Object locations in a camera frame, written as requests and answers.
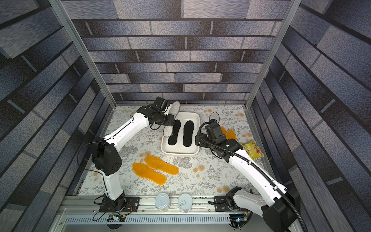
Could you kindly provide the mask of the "black foam insole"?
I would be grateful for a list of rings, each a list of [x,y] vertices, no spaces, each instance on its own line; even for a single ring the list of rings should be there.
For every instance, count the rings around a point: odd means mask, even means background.
[[[181,122],[180,120],[175,120],[172,135],[168,138],[168,145],[174,146],[177,143],[179,131],[181,128]]]
[[[183,146],[190,147],[192,145],[192,138],[193,138],[193,131],[194,131],[194,122],[189,120],[185,123],[183,127]]]

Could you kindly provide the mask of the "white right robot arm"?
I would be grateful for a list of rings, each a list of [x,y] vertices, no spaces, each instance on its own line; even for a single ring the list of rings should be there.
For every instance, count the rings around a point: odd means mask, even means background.
[[[256,188],[259,195],[236,189],[230,194],[237,208],[247,209],[261,216],[274,232],[286,232],[298,221],[301,230],[308,230],[300,214],[300,196],[296,190],[288,190],[261,169],[235,139],[227,139],[216,121],[200,125],[195,144],[211,149],[219,159],[235,167]]]

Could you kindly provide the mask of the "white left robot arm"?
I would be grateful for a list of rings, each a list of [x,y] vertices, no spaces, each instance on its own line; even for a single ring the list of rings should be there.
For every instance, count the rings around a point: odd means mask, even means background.
[[[109,209],[119,211],[125,207],[125,194],[119,182],[119,169],[122,165],[119,152],[123,146],[142,129],[155,124],[164,126],[164,137],[172,136],[179,109],[178,101],[170,103],[157,97],[153,104],[140,107],[121,127],[92,144],[92,162],[102,174],[105,186],[103,200]]]

